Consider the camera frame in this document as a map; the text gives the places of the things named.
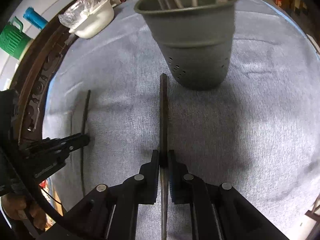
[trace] gray tablecloth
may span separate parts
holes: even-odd
[[[169,148],[207,183],[230,182],[284,233],[320,192],[319,58],[306,36],[261,0],[236,4],[230,68],[217,89],[172,78],[130,0],[95,37],[68,51],[47,100],[44,137],[80,131],[92,90],[84,182],[122,183],[159,148],[159,77],[167,73]],[[80,155],[53,178],[65,208],[81,198]],[[161,238],[161,205],[139,208],[137,239]],[[169,201],[169,239],[191,239],[189,210]]]

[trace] bucket rim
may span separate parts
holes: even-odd
[[[214,4],[208,4],[208,5],[202,5],[202,6],[195,6],[195,7],[187,7],[187,8],[182,8],[182,9],[168,9],[168,10],[154,10],[154,11],[149,11],[149,10],[140,10],[139,6],[141,3],[144,2],[144,0],[139,0],[134,6],[134,11],[136,13],[142,14],[142,15],[162,15],[162,14],[170,14],[174,12],[193,12],[193,11],[199,11],[203,9],[216,9],[216,8],[224,8],[224,7],[229,7],[232,6],[236,3],[237,0],[228,0],[227,2],[224,3],[214,3]]]

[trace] blue cup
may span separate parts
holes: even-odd
[[[32,7],[29,7],[24,15],[23,18],[25,18],[28,22],[30,22],[32,25],[34,25],[36,28],[42,30],[48,23],[46,19],[44,19],[41,15],[39,15]]]

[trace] clear plastic bag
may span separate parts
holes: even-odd
[[[75,29],[102,1],[104,0],[77,0],[63,14],[59,14],[59,21],[65,27]]]

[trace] white wall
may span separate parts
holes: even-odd
[[[12,17],[16,16],[23,23],[23,32],[34,39],[40,30],[23,18],[26,9],[31,6],[38,14],[42,15],[47,21],[50,21],[71,1],[72,0],[23,0],[12,14]],[[12,79],[16,62],[17,60],[15,58],[0,49],[0,90],[3,90],[7,79]]]

